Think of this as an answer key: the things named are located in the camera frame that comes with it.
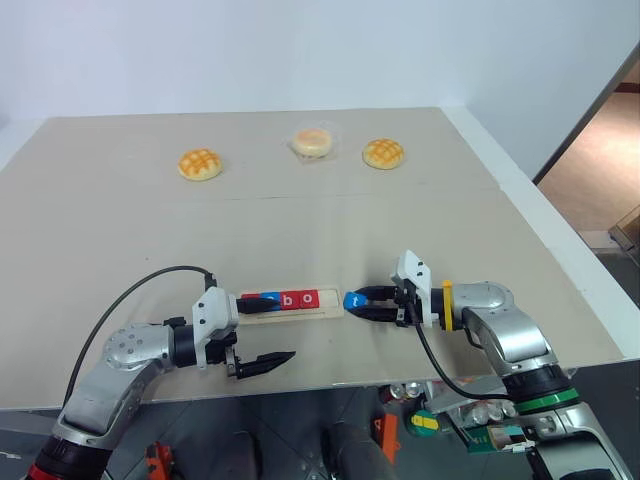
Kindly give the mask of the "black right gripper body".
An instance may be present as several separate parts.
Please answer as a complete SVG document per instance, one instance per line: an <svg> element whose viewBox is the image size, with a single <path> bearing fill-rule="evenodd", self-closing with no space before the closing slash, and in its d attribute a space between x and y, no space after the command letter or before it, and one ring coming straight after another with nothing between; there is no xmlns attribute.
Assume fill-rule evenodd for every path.
<svg viewBox="0 0 640 480"><path fill-rule="evenodd" d="M419 323L417 312L416 287L410 280L402 280L396 287L394 301L398 306L396 315L396 325L407 328Z"/></svg>

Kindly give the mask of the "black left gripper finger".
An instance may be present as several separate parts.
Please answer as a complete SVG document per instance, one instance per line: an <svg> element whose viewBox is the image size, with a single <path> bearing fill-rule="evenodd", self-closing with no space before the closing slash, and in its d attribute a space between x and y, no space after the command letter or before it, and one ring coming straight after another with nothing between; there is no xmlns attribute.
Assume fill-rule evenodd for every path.
<svg viewBox="0 0 640 480"><path fill-rule="evenodd" d="M273 298L248 297L236 300L237 310L241 314L259 314L270 311L278 311L280 302Z"/></svg>
<svg viewBox="0 0 640 480"><path fill-rule="evenodd" d="M239 357L234 358L235 373L237 379L245 379L268 373L280 365L291 360L296 355L295 351L272 352L258 355L255 360L243 363Z"/></svg>

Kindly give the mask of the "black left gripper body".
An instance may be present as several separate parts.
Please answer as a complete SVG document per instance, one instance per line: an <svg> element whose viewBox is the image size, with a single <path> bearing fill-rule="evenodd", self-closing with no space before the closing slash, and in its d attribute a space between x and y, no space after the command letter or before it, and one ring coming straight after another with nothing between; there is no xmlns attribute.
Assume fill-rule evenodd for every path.
<svg viewBox="0 0 640 480"><path fill-rule="evenodd" d="M236 332L231 332L219 340L210 340L205 346L207 364L224 364L227 376L238 378L240 374L240 358L235 352L236 343Z"/></svg>

